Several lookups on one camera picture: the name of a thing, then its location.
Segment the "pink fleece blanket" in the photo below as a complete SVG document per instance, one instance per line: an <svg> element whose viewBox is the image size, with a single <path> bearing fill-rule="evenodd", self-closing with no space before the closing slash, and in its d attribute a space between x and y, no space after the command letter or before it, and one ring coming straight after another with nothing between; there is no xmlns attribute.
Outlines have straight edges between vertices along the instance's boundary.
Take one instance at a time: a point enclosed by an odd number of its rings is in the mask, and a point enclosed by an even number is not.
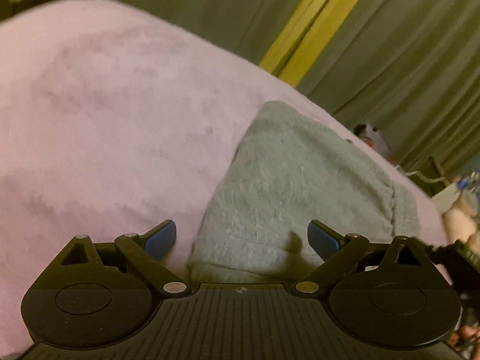
<svg viewBox="0 0 480 360"><path fill-rule="evenodd" d="M288 85L202 39L109 0L64 0L1 25L1 357L27 359L452 359L343 333L283 287L207 285L151 297L106 347L32 342L20 314L57 254L172 219L185 275L208 202L258 109L280 99L352 134ZM76 245L84 250L76 252Z"/></svg>

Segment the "red and white object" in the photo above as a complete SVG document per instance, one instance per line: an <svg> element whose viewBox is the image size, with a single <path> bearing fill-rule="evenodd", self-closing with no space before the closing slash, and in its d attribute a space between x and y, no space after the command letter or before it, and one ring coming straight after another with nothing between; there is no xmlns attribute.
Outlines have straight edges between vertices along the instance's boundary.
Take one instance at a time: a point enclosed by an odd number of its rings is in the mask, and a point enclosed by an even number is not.
<svg viewBox="0 0 480 360"><path fill-rule="evenodd" d="M358 124L354 127L353 133L384 158L391 155L391 147L389 147L375 126L371 124Z"/></svg>

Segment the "grey knit pants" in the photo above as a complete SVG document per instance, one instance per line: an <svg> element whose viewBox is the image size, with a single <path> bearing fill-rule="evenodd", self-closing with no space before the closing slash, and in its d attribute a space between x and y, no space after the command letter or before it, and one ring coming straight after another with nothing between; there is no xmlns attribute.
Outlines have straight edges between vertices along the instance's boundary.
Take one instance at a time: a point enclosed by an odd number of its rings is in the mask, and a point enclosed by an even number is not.
<svg viewBox="0 0 480 360"><path fill-rule="evenodd" d="M321 264L317 219L388 243L418 236L416 200L365 152L283 102L268 102L213 194L189 267L198 283L298 281Z"/></svg>

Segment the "yellow curtain stripe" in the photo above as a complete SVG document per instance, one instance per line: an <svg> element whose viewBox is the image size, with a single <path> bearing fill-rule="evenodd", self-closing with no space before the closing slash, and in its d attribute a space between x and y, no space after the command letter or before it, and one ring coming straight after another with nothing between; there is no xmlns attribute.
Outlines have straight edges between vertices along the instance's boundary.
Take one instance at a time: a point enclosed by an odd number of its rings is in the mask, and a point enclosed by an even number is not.
<svg viewBox="0 0 480 360"><path fill-rule="evenodd" d="M295 87L360 0L301 0L259 67Z"/></svg>

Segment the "pink plush toy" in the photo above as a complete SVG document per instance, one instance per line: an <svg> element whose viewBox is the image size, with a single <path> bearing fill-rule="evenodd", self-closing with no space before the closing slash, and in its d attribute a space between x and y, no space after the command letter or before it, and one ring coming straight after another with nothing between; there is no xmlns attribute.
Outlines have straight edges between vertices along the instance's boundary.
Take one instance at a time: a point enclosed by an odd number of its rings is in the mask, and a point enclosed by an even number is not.
<svg viewBox="0 0 480 360"><path fill-rule="evenodd" d="M467 243L477 230L476 216L479 213L479 201L474 193L462 191L442 219L448 243L457 241Z"/></svg>

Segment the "grey-green curtain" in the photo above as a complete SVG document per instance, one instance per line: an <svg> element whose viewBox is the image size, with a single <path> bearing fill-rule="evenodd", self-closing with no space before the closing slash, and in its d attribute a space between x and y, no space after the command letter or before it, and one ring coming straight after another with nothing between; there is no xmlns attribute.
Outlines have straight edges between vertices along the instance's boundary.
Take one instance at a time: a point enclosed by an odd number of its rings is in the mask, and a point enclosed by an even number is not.
<svg viewBox="0 0 480 360"><path fill-rule="evenodd" d="M301 0L117 0L259 65ZM360 0L295 86L408 169L479 153L479 0Z"/></svg>

